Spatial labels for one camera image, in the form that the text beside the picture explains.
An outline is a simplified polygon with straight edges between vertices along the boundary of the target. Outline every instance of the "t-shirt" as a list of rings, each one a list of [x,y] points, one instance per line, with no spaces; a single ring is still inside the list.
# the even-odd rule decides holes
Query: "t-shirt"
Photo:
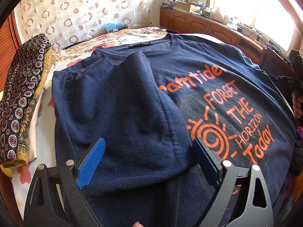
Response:
[[[83,192],[105,226],[193,226],[214,190],[191,152],[258,164],[274,202],[295,141],[293,113],[266,73],[230,45],[168,34],[54,72],[57,164],[96,137],[105,154]],[[239,187],[234,188],[231,207]]]

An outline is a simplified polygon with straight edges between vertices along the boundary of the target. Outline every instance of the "silver screw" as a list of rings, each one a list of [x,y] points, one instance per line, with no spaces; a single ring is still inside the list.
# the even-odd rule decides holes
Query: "silver screw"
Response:
[[[44,169],[44,165],[43,164],[40,164],[39,166],[38,166],[38,170],[43,170]]]
[[[223,161],[223,165],[224,165],[225,167],[230,167],[230,166],[231,166],[231,162],[230,162],[229,160],[224,160],[224,161]]]
[[[67,166],[72,166],[75,162],[72,160],[72,159],[69,159],[67,162],[66,162],[66,165]]]
[[[260,171],[260,167],[258,165],[252,165],[252,168],[255,170],[255,171]]]

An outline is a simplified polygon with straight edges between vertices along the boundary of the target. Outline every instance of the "human hand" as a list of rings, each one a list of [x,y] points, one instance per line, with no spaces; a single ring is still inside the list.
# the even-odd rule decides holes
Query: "human hand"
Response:
[[[294,105],[294,116],[299,119],[302,115],[302,111],[300,110],[301,104],[303,103],[303,96],[300,96],[298,99],[296,99],[296,94],[293,92],[291,94],[292,97],[292,103]]]
[[[138,221],[138,222],[134,223],[134,225],[132,227],[143,227],[143,225],[140,224],[139,221]]]

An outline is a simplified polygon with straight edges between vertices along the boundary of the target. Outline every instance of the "window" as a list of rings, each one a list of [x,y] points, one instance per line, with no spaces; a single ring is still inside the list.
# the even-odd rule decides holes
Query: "window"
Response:
[[[294,21],[278,0],[214,0],[222,14],[236,16],[278,44],[285,53],[294,34]]]

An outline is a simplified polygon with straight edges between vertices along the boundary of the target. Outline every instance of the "cardboard box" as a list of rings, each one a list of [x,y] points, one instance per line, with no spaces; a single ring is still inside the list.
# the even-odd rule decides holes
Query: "cardboard box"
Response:
[[[176,3],[176,8],[180,9],[180,10],[184,10],[186,12],[195,12],[195,13],[199,13],[200,11],[200,6],[196,6],[190,3],[185,3],[185,2],[177,2]]]

